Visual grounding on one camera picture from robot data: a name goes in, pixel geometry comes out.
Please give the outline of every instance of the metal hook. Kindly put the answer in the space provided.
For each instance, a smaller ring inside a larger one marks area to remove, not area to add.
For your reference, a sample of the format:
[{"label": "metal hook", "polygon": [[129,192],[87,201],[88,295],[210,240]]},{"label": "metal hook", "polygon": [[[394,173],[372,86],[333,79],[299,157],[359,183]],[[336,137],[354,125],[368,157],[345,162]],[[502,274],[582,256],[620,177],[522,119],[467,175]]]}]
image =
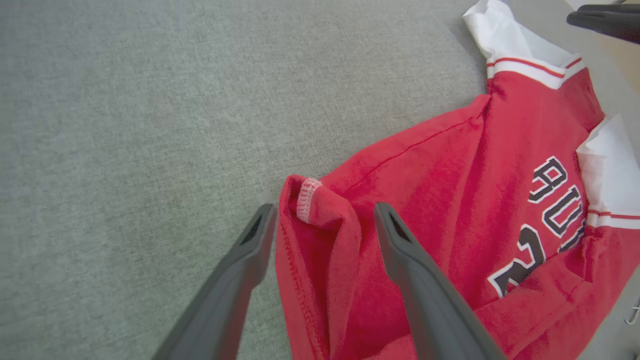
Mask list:
[{"label": "metal hook", "polygon": [[634,313],[634,315],[631,317],[631,321],[625,319],[625,322],[627,323],[627,325],[633,325],[636,323],[636,321],[638,320],[638,316],[640,315],[640,306],[634,306],[632,307],[632,309],[636,310],[636,312]]}]

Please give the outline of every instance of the red shirt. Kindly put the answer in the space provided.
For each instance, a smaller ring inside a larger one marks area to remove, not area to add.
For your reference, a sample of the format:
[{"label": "red shirt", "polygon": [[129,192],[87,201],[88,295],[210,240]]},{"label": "red shirt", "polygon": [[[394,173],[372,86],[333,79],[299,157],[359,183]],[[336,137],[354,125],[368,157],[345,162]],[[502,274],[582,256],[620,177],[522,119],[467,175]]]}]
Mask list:
[{"label": "red shirt", "polygon": [[[589,207],[585,182],[598,179],[581,176],[576,150],[604,114],[588,70],[510,14],[482,0],[466,15],[488,55],[487,95],[360,151],[320,181],[286,180],[276,269],[295,359],[415,358],[382,263],[379,201],[509,357],[577,357],[640,263],[640,212]],[[532,53],[560,60],[504,56],[519,45],[492,43],[492,19],[521,31],[515,42]],[[601,157],[590,151],[597,173]],[[589,196],[602,190],[591,188]],[[614,227],[616,216],[632,229]]]}]

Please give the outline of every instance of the white stitching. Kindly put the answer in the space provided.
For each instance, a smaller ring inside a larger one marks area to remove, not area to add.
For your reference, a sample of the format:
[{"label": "white stitching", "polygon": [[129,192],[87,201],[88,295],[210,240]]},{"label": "white stitching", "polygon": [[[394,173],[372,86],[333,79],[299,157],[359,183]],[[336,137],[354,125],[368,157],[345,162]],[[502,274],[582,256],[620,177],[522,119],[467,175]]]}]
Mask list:
[{"label": "white stitching", "polygon": [[309,212],[311,211],[311,200],[314,192],[322,185],[322,183],[312,177],[308,177],[302,182],[300,194],[298,195],[298,204],[296,206],[296,215],[298,219],[309,223]]}]

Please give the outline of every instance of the gray fabric surface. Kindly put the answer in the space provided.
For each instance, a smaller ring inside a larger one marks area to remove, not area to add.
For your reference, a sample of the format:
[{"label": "gray fabric surface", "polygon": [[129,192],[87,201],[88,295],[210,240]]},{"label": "gray fabric surface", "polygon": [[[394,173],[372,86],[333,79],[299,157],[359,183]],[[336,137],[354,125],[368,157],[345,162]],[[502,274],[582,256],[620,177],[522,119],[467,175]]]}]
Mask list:
[{"label": "gray fabric surface", "polygon": [[[0,357],[148,359],[286,175],[485,91],[474,2],[2,1]],[[513,7],[638,113],[542,3]],[[290,357],[272,258],[239,358]]]}]

